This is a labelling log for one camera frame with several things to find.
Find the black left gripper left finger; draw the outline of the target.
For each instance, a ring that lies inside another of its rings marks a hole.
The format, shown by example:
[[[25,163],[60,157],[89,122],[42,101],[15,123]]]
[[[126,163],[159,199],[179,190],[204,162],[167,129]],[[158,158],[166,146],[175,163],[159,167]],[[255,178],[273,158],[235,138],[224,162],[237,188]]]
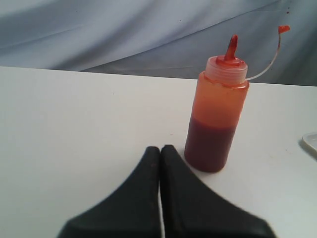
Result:
[[[70,219],[60,238],[159,238],[159,159],[146,148],[130,176],[110,196]]]

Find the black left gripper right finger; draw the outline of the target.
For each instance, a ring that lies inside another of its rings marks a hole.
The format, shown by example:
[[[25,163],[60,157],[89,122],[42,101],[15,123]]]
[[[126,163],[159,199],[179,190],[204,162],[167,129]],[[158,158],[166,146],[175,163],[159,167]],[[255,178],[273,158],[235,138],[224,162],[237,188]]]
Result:
[[[207,187],[172,145],[160,153],[160,196],[167,238],[274,238],[268,223]]]

